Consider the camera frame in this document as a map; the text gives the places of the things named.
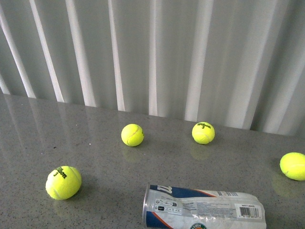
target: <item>wilson logo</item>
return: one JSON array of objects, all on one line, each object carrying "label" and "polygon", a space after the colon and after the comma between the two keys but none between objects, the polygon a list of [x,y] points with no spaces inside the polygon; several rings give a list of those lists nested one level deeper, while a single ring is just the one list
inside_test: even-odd
[{"label": "wilson logo", "polygon": [[208,127],[211,129],[211,127],[209,125],[206,125],[205,123],[198,123],[197,125],[202,125],[202,129],[204,129],[205,127]]},{"label": "wilson logo", "polygon": [[54,177],[57,174],[60,174],[64,179],[67,177],[67,175],[63,172],[63,168],[62,167],[58,167],[56,170],[57,170],[57,172],[53,175]]}]

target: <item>tennis ball seam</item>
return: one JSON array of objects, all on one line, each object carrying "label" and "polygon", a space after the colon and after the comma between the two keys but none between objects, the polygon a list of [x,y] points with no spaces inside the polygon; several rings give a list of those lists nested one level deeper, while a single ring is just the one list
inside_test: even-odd
[{"label": "tennis ball seam", "polygon": [[139,125],[137,125],[136,131],[135,131],[132,135],[130,135],[130,136],[128,137],[128,139],[127,139],[127,144],[128,144],[129,146],[131,146],[131,145],[129,144],[129,139],[130,139],[132,136],[134,136],[134,135],[138,132],[138,130],[139,130]]},{"label": "tennis ball seam", "polygon": [[203,134],[204,134],[205,137],[208,139],[208,141],[211,142],[209,136],[208,136],[206,133],[203,133]]},{"label": "tennis ball seam", "polygon": [[61,200],[62,197],[58,194],[57,190],[53,187],[53,185],[51,185],[51,186],[52,186],[54,193],[57,195],[57,199]]},{"label": "tennis ball seam", "polygon": [[74,176],[76,177],[76,179],[78,180],[78,182],[81,184],[81,181],[78,179],[76,173],[73,171],[73,169],[71,169],[71,167],[69,166],[69,169],[73,172]]}]

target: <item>metal can lid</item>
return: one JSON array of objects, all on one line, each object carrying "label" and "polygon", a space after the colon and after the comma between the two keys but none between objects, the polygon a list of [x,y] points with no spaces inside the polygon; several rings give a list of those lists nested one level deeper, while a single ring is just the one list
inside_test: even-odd
[{"label": "metal can lid", "polygon": [[147,211],[147,199],[148,199],[149,190],[150,190],[150,184],[148,183],[147,187],[146,187],[145,196],[144,196],[143,211],[142,211],[142,221],[143,221],[143,224],[144,224],[145,227],[147,227],[146,211]]}]

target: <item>orange stripe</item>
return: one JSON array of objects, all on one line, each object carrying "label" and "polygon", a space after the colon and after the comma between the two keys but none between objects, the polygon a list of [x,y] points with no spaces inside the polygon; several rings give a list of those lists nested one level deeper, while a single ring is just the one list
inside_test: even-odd
[{"label": "orange stripe", "polygon": [[204,194],[206,194],[206,195],[208,195],[208,196],[210,196],[210,197],[217,197],[217,196],[211,195],[211,194],[209,194],[209,193],[202,192],[201,190],[198,190],[198,189],[194,189],[194,190],[195,190],[195,191],[198,191],[198,192],[201,192],[201,193],[204,193]]},{"label": "orange stripe", "polygon": [[162,224],[164,224],[165,226],[167,226],[167,227],[170,228],[170,229],[173,229],[170,225],[168,225],[167,223],[165,223],[165,222],[163,221],[163,219],[161,219],[161,218],[157,215],[157,213],[153,212],[153,215],[156,216],[157,219],[158,219]]}]

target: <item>blue label stripe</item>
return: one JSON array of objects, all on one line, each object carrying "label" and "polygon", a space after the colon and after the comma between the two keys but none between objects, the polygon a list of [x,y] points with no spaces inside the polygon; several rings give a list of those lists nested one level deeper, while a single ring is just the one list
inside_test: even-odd
[{"label": "blue label stripe", "polygon": [[199,190],[194,190],[194,189],[187,189],[187,188],[181,188],[181,187],[171,187],[171,191],[172,193],[169,193],[167,191],[164,190],[158,190],[158,186],[157,185],[151,185],[150,189],[152,190],[156,190],[159,192],[163,192],[166,193],[172,197],[175,198],[191,198],[191,197],[215,197],[211,194],[208,193],[204,193],[202,191]]},{"label": "blue label stripe", "polygon": [[151,211],[146,212],[146,226],[148,228],[167,228],[172,229],[166,226],[161,222]]}]

